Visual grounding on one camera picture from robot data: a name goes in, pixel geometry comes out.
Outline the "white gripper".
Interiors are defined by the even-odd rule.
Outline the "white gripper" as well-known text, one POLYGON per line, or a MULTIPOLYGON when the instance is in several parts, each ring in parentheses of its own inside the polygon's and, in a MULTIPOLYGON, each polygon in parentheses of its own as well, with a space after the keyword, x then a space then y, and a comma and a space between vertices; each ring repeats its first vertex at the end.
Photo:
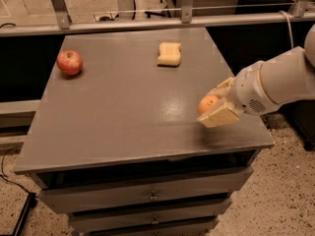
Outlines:
POLYGON ((228 98, 240 110, 252 116, 277 111, 280 106, 271 100, 263 86, 263 65, 263 61, 258 61, 242 69, 235 78, 229 77, 211 89, 207 96, 216 96, 219 101, 209 111, 199 115, 197 121, 207 128, 237 122, 237 110, 224 98, 228 98))

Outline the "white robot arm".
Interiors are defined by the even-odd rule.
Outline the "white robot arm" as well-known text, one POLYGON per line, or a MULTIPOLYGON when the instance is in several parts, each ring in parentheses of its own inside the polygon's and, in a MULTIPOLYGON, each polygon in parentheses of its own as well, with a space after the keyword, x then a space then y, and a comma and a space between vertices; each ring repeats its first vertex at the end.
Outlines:
POLYGON ((197 121, 207 128, 237 122, 243 114, 261 116, 298 100, 315 99, 315 25, 304 45, 242 69, 209 91, 197 121))

